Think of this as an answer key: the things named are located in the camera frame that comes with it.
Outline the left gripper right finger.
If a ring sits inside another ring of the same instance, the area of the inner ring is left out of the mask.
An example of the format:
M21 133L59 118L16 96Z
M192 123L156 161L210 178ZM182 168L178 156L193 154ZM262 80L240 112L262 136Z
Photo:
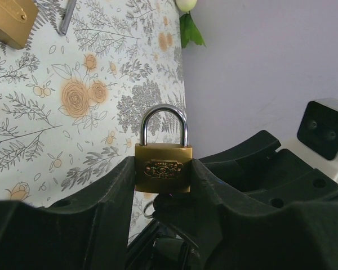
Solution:
M204 269L338 269L338 201L263 204L192 162Z

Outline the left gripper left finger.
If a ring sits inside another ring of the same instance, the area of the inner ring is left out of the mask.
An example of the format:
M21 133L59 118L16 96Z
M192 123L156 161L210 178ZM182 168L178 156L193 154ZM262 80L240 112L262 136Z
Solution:
M0 201L0 269L124 269L134 159L48 208Z

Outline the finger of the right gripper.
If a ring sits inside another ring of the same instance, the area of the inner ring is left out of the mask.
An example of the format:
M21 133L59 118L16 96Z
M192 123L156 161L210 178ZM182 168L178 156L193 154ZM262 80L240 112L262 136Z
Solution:
M264 204L338 201L338 184L261 130L244 142L200 161L220 180Z
M197 241L192 204L185 196L160 195L152 198L152 219L130 233L125 269L206 269Z

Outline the small brass padlock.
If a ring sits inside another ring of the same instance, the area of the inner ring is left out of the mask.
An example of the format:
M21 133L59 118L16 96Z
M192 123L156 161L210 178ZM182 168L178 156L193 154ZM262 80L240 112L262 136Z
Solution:
M149 120L158 112L169 112L180 122L180 143L148 143ZM169 104L150 108L143 116L140 140L135 145L135 190L155 194L187 193L190 191L190 171L193 148L188 140L185 114Z

